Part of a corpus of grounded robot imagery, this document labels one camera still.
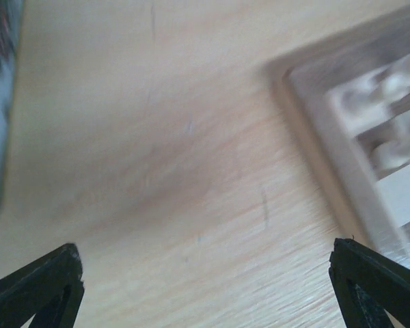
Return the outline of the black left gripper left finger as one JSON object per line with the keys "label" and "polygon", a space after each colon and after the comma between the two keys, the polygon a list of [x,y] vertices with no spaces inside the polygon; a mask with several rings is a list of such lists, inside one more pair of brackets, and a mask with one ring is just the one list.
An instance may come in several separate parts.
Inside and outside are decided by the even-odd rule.
{"label": "black left gripper left finger", "polygon": [[77,246],[66,243],[0,279],[0,327],[73,327],[82,274]]}

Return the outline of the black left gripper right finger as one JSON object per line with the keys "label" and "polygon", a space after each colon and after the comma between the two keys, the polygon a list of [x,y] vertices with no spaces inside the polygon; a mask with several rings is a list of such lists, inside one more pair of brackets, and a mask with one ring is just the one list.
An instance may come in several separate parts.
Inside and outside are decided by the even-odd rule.
{"label": "black left gripper right finger", "polygon": [[347,327],[410,327],[410,269],[350,238],[333,244],[329,276]]}

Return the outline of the wooden chess board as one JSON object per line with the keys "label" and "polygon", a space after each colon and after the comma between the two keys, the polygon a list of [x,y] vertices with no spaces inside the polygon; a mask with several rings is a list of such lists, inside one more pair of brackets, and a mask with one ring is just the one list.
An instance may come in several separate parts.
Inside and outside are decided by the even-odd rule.
{"label": "wooden chess board", "polygon": [[[379,171],[371,159],[410,142],[410,5],[282,55],[266,75],[344,235],[410,269],[410,161]],[[378,116],[343,118],[347,88],[373,90]]]}

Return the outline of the white rook corner piece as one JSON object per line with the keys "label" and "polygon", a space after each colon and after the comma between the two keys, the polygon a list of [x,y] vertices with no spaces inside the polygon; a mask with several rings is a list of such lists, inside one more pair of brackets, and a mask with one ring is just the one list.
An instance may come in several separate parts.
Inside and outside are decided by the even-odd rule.
{"label": "white rook corner piece", "polygon": [[338,112],[347,120],[369,120],[378,116],[384,104],[374,97],[373,90],[347,88],[338,92]]}

